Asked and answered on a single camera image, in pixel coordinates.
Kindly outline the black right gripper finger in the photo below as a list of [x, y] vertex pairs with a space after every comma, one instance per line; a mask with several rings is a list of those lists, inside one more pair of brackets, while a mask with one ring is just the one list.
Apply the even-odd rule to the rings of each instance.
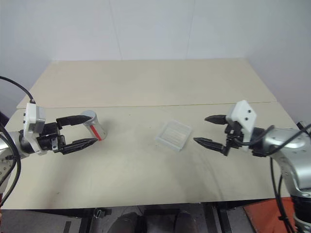
[[226, 125], [227, 124], [226, 115], [208, 116], [205, 118], [205, 121], [213, 123], [213, 124], [218, 124], [218, 125]]
[[214, 142], [211, 139], [207, 139], [203, 137], [194, 137], [193, 140], [206, 149], [217, 151], [223, 154], [224, 156], [228, 155], [228, 150], [226, 146], [224, 146], [221, 143]]

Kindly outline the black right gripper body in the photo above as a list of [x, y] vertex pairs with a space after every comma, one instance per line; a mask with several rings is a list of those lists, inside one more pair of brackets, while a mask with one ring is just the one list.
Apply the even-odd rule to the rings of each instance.
[[242, 146], [243, 133], [242, 126], [237, 121], [225, 121], [226, 147], [239, 148]]

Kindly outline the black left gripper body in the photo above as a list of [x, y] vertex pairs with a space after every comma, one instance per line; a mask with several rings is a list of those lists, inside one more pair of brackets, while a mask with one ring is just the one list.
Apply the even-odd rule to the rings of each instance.
[[57, 123], [48, 123], [44, 125], [42, 133], [37, 137], [37, 141], [43, 150], [52, 150], [61, 152], [66, 145], [65, 137], [60, 134]]

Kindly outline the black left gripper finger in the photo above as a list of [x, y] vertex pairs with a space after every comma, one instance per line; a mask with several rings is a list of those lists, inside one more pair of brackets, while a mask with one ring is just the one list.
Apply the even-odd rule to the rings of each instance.
[[93, 145], [95, 142], [97, 142], [97, 138], [85, 138], [73, 141], [71, 144], [64, 145], [61, 147], [60, 152], [65, 155], [69, 153], [73, 153], [76, 151], [83, 150], [91, 145]]
[[83, 124], [91, 119], [92, 117], [85, 116], [85, 115], [66, 116], [66, 117], [57, 118], [56, 123], [58, 127], [63, 127], [63, 126], [68, 126], [68, 125], [74, 126], [74, 125]]

